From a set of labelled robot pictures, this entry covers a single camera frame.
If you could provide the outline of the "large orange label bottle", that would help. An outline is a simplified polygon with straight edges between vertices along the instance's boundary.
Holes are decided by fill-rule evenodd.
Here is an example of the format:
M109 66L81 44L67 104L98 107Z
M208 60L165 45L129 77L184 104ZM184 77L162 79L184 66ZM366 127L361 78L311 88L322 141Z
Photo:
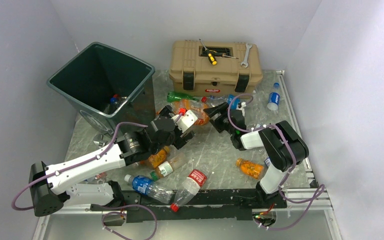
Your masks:
M206 103L190 99L181 99L180 101L172 102L171 105L173 107L173 110L177 113L181 108L184 108L187 111L192 111L197 116L197 121L195 122L195 125L197 126L206 125L210 121L210 118L204 112L204 109L209 108Z

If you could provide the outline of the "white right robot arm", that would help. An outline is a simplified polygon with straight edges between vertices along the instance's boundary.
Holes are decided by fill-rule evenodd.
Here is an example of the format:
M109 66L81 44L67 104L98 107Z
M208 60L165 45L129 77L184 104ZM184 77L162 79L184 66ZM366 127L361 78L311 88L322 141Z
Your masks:
M285 120L259 130L244 132L241 129L246 127L245 117L240 110L232 110L228 103L203 111L219 133L229 133L232 145L237 150L265 149L268 156L267 170L256 185L258 192L255 200L260 207L269 207L279 194L286 175L309 156L306 143Z

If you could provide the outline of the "small red cap bottle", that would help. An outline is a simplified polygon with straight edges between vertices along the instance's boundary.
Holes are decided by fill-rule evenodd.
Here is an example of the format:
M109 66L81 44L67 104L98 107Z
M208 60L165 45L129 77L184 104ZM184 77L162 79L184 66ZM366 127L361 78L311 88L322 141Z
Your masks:
M119 94L114 94L110 99L110 109L116 111L127 99L126 96L121 96Z

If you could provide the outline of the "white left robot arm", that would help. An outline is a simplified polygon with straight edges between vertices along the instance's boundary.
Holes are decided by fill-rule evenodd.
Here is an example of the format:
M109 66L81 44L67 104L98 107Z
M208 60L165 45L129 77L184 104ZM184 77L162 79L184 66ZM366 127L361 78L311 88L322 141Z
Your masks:
M198 117L191 110L174 113L166 105L148 125L140 130L116 135L109 144L73 160L30 168L29 190L32 209L37 217L53 214L64 206L91 204L117 210L125 204L120 185L108 181L92 186L88 178L145 161L164 147L182 148L193 136Z

